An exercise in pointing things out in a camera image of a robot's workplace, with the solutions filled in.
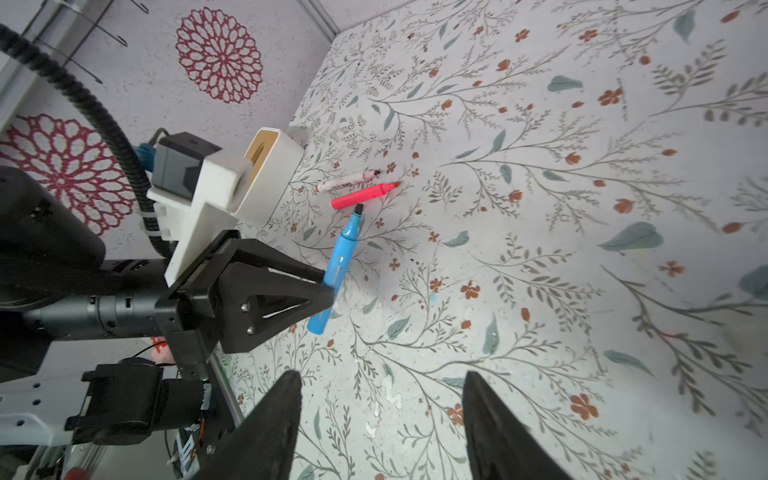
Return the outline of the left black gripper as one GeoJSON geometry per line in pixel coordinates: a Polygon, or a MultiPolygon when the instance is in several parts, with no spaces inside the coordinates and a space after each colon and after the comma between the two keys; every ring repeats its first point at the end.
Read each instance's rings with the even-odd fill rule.
{"type": "Polygon", "coordinates": [[[83,222],[25,172],[2,168],[2,381],[37,374],[54,341],[142,337],[167,340],[183,379],[209,380],[217,346],[248,353],[332,306],[323,270],[270,248],[239,248],[218,279],[206,273],[239,237],[222,231],[169,286],[165,260],[106,260],[83,222]]]}

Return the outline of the wooden lid tissue box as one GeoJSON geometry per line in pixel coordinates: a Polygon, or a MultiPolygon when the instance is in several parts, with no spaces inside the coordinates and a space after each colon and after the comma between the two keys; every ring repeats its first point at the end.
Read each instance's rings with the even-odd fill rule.
{"type": "Polygon", "coordinates": [[[263,227],[271,218],[304,155],[285,132],[261,128],[244,158],[249,165],[235,190],[230,213],[238,220],[263,227]]]}

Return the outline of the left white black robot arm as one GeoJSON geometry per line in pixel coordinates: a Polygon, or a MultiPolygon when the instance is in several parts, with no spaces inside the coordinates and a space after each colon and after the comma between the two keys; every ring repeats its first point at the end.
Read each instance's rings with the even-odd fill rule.
{"type": "Polygon", "coordinates": [[[82,221],[20,169],[1,171],[1,441],[132,445],[235,411],[215,377],[216,349],[246,353],[332,305],[322,270],[235,230],[167,282],[163,258],[110,260],[82,221]],[[82,373],[43,370],[56,342],[156,337],[164,362],[134,355],[82,373]]]}

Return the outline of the blue highlighter pen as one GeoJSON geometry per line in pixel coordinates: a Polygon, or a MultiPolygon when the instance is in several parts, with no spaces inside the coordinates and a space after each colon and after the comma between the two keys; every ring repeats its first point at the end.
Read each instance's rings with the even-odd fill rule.
{"type": "Polygon", "coordinates": [[[327,309],[313,315],[308,323],[308,331],[315,335],[321,335],[326,329],[330,315],[344,282],[345,275],[351,264],[352,257],[359,241],[359,229],[362,222],[364,206],[357,204],[349,222],[336,241],[334,250],[329,260],[323,284],[333,289],[333,300],[327,309]]]}

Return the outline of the white marker pen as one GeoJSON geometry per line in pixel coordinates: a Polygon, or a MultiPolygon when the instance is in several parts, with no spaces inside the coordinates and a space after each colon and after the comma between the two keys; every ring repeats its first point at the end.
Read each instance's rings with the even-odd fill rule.
{"type": "Polygon", "coordinates": [[[333,178],[317,184],[315,190],[317,192],[329,192],[341,188],[351,187],[354,185],[370,182],[376,179],[380,174],[380,170],[366,170],[339,178],[333,178]]]}

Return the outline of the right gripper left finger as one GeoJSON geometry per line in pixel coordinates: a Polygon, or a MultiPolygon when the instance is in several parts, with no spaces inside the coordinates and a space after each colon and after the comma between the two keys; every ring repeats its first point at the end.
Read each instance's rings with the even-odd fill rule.
{"type": "Polygon", "coordinates": [[[299,433],[302,381],[295,370],[284,372],[196,479],[287,479],[299,433]]]}

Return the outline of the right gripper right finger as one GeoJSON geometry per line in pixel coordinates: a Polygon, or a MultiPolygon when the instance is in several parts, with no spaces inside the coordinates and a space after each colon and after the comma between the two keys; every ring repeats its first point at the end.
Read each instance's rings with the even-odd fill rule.
{"type": "Polygon", "coordinates": [[[462,402],[474,479],[567,479],[482,376],[466,374],[462,402]]]}

